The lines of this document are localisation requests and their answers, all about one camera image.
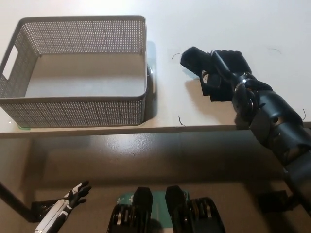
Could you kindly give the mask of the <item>dark black right robot hand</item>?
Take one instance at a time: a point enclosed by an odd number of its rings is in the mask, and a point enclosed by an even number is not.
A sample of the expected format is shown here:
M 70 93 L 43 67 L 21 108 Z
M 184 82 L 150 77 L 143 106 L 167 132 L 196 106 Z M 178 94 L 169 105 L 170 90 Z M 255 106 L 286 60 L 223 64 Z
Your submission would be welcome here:
M 208 53 L 208 72 L 220 82 L 234 88 L 241 80 L 252 75 L 252 70 L 243 54 L 237 50 L 212 50 Z

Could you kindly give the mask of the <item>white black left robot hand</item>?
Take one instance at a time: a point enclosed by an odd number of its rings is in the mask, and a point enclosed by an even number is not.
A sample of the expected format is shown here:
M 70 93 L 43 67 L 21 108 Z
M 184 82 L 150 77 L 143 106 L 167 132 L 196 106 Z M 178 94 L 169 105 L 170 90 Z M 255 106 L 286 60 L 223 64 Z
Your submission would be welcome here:
M 89 194 L 90 190 L 91 186 L 89 185 L 89 181 L 84 181 L 71 189 L 47 212 L 36 227 L 34 233 L 59 232 L 72 210 L 79 204 L 86 202 L 86 196 Z

